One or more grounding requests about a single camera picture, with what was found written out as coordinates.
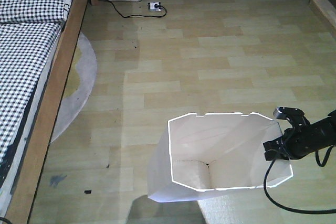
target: wooden bed frame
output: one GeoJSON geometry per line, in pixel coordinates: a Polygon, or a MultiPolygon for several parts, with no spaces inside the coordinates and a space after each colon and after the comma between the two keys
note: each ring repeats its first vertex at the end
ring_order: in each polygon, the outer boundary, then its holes
{"type": "MultiPolygon", "coordinates": [[[[88,0],[73,0],[6,218],[28,223],[88,0]]],[[[97,5],[98,0],[91,0],[97,5]]]]}
{"type": "Polygon", "coordinates": [[[329,0],[310,0],[310,7],[336,39],[336,9],[329,0]]]}

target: bed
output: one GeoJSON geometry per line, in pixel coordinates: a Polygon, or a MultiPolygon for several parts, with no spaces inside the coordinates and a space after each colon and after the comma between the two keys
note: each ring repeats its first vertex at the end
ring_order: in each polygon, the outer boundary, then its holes
{"type": "Polygon", "coordinates": [[[45,1],[0,0],[0,215],[12,223],[28,223],[87,4],[45,1]]]}

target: robotic arm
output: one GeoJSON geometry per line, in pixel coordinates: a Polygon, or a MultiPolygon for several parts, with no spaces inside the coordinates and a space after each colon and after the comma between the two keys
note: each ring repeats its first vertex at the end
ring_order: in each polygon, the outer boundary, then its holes
{"type": "Polygon", "coordinates": [[[336,145],[336,110],[313,124],[299,109],[277,107],[273,115],[277,119],[287,120],[292,128],[286,129],[283,136],[264,143],[267,161],[301,159],[328,146],[331,146],[331,150],[336,145]]]}

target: plug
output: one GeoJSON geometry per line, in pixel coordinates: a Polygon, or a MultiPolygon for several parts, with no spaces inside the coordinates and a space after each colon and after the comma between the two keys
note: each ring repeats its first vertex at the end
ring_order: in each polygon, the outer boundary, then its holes
{"type": "Polygon", "coordinates": [[[160,12],[161,2],[149,2],[148,3],[148,10],[154,11],[154,12],[160,12]]]}

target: power strip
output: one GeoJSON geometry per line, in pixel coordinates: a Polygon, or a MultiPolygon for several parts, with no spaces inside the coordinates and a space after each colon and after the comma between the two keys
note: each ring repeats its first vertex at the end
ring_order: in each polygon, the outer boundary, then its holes
{"type": "Polygon", "coordinates": [[[161,9],[159,7],[155,7],[155,5],[161,5],[161,2],[149,2],[148,10],[154,11],[154,12],[160,12],[161,9]]]}

